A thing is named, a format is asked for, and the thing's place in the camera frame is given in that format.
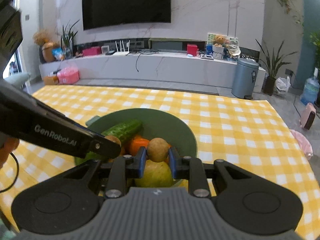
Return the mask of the person's hand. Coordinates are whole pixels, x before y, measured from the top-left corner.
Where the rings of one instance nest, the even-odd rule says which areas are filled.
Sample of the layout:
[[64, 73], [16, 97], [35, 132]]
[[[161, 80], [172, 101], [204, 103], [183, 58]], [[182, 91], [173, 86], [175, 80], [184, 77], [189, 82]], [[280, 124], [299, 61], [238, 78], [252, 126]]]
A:
[[9, 137], [3, 144], [0, 150], [0, 168], [3, 167], [5, 162], [7, 161], [9, 154], [16, 150], [19, 146], [20, 140], [17, 138]]

